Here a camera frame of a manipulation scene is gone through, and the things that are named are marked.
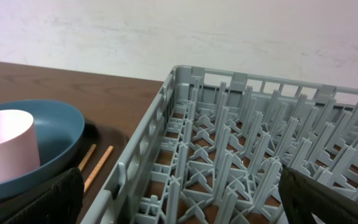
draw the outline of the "pink cup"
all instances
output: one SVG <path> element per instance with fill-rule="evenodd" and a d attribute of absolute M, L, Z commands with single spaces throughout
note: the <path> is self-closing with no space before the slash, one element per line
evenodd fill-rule
<path fill-rule="evenodd" d="M 40 167 L 34 118 L 26 111 L 0 111 L 0 182 Z"/>

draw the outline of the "wall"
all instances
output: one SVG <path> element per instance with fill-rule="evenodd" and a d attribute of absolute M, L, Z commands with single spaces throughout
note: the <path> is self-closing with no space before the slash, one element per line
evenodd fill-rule
<path fill-rule="evenodd" d="M 187 64 L 358 88 L 358 1 L 0 0 L 0 61 L 151 80 Z"/>

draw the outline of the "wooden table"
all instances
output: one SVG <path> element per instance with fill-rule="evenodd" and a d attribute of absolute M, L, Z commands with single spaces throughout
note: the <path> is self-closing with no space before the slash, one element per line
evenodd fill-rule
<path fill-rule="evenodd" d="M 114 127 L 128 137 L 132 136 L 161 86 L 162 82 L 156 81 L 0 62 L 0 103 L 24 99 L 61 100 L 77 107 L 86 119 Z M 102 169 L 100 173 L 107 176 L 109 171 Z M 104 181 L 92 184 L 87 193 L 92 197 L 85 195 L 85 207 L 90 206 Z"/>

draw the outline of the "wooden stick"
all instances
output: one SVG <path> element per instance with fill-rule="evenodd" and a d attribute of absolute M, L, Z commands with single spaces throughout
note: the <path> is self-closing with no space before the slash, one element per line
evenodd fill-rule
<path fill-rule="evenodd" d="M 81 163 L 78 165 L 78 168 L 80 169 L 81 172 L 84 169 L 84 167 L 86 166 L 86 163 L 91 158 L 91 156 L 92 156 L 92 154 L 93 154 L 95 149 L 96 149 L 96 145 L 92 144 L 92 146 L 90 147 L 90 149 L 86 153 L 85 157 L 82 159 Z"/>
<path fill-rule="evenodd" d="M 85 181 L 84 194 L 89 189 L 90 185 L 92 184 L 92 181 L 94 180 L 94 178 L 97 176 L 97 174 L 101 170 L 102 166 L 106 162 L 107 158 L 110 156 L 110 154 L 111 154 L 113 149 L 114 148 L 112 146 L 109 146 L 107 148 L 106 152 L 103 154 L 102 158 L 100 158 L 100 160 L 99 160 L 98 164 L 96 165 L 96 167 L 94 167 L 94 169 L 92 170 L 91 175 L 89 175 L 89 177 Z"/>

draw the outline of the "dish rack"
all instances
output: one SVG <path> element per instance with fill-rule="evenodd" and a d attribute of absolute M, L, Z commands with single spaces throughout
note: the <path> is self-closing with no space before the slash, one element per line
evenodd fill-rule
<path fill-rule="evenodd" d="M 174 67 L 82 223 L 285 223 L 282 164 L 358 202 L 343 94 L 358 90 Z"/>

